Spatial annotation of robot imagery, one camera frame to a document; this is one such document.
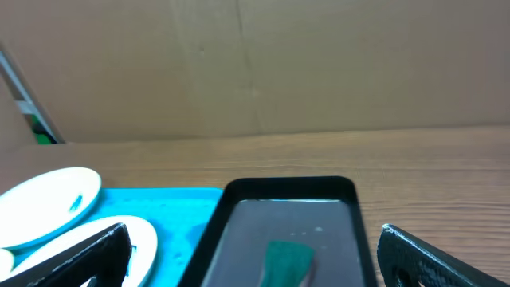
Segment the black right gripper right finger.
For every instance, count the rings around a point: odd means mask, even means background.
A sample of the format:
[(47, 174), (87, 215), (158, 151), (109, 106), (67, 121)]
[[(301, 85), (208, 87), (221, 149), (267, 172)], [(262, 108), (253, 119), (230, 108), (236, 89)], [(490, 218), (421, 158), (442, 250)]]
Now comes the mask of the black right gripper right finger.
[(392, 224), (382, 226), (377, 246), (387, 286), (509, 287)]

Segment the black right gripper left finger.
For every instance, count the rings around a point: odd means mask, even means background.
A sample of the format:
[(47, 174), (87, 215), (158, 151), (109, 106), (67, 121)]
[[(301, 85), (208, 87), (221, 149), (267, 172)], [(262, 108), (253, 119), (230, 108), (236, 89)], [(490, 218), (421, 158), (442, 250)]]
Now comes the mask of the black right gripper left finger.
[(121, 287), (131, 258), (131, 239), (115, 223), (65, 251), (1, 282), (1, 287)]

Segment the white plate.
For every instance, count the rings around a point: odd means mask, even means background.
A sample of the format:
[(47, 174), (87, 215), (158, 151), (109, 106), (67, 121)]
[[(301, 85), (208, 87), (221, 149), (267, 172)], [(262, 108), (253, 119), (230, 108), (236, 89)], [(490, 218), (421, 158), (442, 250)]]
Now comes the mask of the white plate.
[(155, 228), (149, 221), (131, 215), (117, 215), (93, 220), (54, 238), (16, 266), (9, 277), (42, 263), (115, 223), (123, 223), (127, 227), (132, 245), (131, 258), (122, 286), (143, 286), (155, 261), (158, 238)]

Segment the green sponge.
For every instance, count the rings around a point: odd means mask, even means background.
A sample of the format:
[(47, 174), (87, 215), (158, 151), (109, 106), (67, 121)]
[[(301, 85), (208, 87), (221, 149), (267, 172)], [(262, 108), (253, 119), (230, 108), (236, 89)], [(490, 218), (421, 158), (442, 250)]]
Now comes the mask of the green sponge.
[(302, 243), (273, 241), (267, 245), (260, 287), (307, 287), (312, 283), (315, 250)]

